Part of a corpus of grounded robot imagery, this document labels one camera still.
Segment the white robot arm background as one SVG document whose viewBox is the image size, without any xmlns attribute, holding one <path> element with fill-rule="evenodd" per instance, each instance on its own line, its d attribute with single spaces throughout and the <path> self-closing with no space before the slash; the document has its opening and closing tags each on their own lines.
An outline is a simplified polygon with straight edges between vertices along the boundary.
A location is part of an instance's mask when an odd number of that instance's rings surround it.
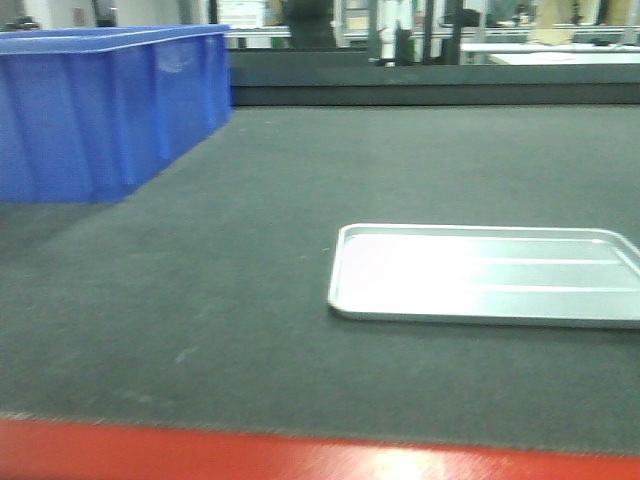
<svg viewBox="0 0 640 480">
<path fill-rule="evenodd" d="M 413 62 L 410 38 L 413 27 L 413 3 L 409 0 L 384 0 L 375 3 L 374 53 L 376 66 L 409 66 Z"/>
</svg>

